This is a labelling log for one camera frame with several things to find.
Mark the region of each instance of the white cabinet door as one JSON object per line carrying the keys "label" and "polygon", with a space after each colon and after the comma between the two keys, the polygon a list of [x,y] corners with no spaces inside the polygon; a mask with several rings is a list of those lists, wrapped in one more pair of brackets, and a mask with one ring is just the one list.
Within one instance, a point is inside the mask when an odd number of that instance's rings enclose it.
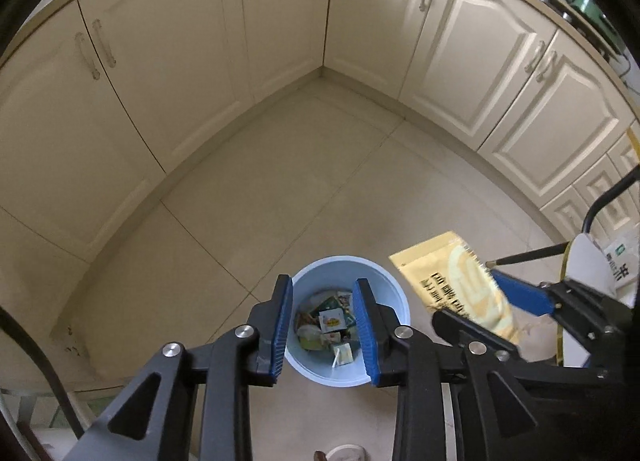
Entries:
{"label": "white cabinet door", "polygon": [[165,171],[251,104],[242,0],[79,0],[122,104]]}
{"label": "white cabinet door", "polygon": [[595,164],[633,118],[602,69],[558,31],[479,154],[542,206]]}
{"label": "white cabinet door", "polygon": [[[604,155],[578,178],[574,186],[578,194],[591,206],[601,194],[613,187],[621,178],[613,162]],[[627,191],[604,207],[596,219],[600,221],[607,235],[614,237],[621,230],[637,223],[640,215],[631,199],[631,194]]]}
{"label": "white cabinet door", "polygon": [[331,0],[324,65],[398,98],[429,0]]}
{"label": "white cabinet door", "polygon": [[0,70],[0,206],[90,261],[163,177],[73,1]]}
{"label": "white cabinet door", "polygon": [[433,0],[400,101],[477,150],[555,30],[522,0]]}
{"label": "white cabinet door", "polygon": [[322,66],[328,1],[243,0],[255,101]]}
{"label": "white cabinet door", "polygon": [[[640,124],[633,122],[631,124],[631,130],[634,132],[637,138],[640,139]],[[626,176],[638,164],[638,155],[631,145],[631,140],[626,134],[624,134],[616,144],[609,149],[609,157],[615,165],[616,169],[620,173],[620,176]],[[634,183],[629,189],[629,193],[634,200],[636,206],[640,209],[640,186],[638,183]]]}
{"label": "white cabinet door", "polygon": [[[589,205],[572,186],[542,207],[542,213],[567,240],[580,233],[588,210]],[[597,219],[591,226],[591,234],[601,242],[607,239],[607,234]]]}

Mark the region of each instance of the silver bolt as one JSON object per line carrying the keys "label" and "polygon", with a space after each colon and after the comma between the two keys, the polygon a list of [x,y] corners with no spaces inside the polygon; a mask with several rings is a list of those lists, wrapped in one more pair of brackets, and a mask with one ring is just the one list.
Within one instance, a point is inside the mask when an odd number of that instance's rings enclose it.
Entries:
{"label": "silver bolt", "polygon": [[238,338],[249,338],[252,334],[254,334],[254,328],[249,324],[242,324],[242,326],[236,327],[236,336]]}
{"label": "silver bolt", "polygon": [[180,354],[180,351],[182,351],[180,344],[177,344],[175,342],[171,342],[170,344],[167,344],[162,348],[162,354],[169,358],[171,358],[172,356],[178,356]]}
{"label": "silver bolt", "polygon": [[414,330],[409,326],[398,326],[394,333],[398,338],[411,338],[414,335]]}
{"label": "silver bolt", "polygon": [[486,345],[482,342],[471,342],[469,344],[469,351],[475,355],[484,355],[486,353]]}
{"label": "silver bolt", "polygon": [[509,358],[510,358],[510,354],[508,351],[505,351],[504,349],[500,349],[499,351],[495,352],[495,357],[500,361],[500,362],[506,362]]}

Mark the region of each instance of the kitchen cabinet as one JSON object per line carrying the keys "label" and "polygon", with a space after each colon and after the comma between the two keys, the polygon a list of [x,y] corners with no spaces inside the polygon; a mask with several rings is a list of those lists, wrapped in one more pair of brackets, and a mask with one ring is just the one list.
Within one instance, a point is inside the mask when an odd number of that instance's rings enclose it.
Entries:
{"label": "kitchen cabinet", "polygon": [[479,154],[542,207],[606,154],[632,120],[604,71],[557,32]]}
{"label": "kitchen cabinet", "polygon": [[324,65],[398,98],[431,0],[331,0]]}
{"label": "kitchen cabinet", "polygon": [[69,3],[0,70],[0,206],[90,261],[162,178]]}
{"label": "kitchen cabinet", "polygon": [[[587,202],[573,186],[569,186],[543,206],[541,212],[560,231],[562,237],[570,241],[582,230],[582,222],[588,210]],[[607,241],[607,234],[597,219],[591,226],[591,234],[601,243]]]}
{"label": "kitchen cabinet", "polygon": [[[633,122],[631,124],[631,130],[634,132],[637,138],[640,139],[640,123]],[[638,155],[631,146],[631,140],[626,134],[624,134],[616,144],[607,152],[616,170],[620,173],[620,176],[626,176],[638,164]],[[640,210],[640,186],[638,183],[634,183],[629,189],[629,193],[636,204],[636,207]]]}
{"label": "kitchen cabinet", "polygon": [[555,31],[522,0],[433,0],[400,101],[476,151]]}
{"label": "kitchen cabinet", "polygon": [[329,0],[242,0],[256,102],[322,66]]}
{"label": "kitchen cabinet", "polygon": [[166,172],[252,104],[242,0],[79,0],[124,108]]}
{"label": "kitchen cabinet", "polygon": [[[613,162],[607,155],[604,155],[575,181],[574,186],[587,205],[591,206],[601,194],[604,194],[621,179],[622,176],[613,166]],[[598,213],[597,219],[607,235],[614,237],[621,230],[637,223],[640,220],[640,215],[631,199],[631,194],[626,191],[604,207]]]}

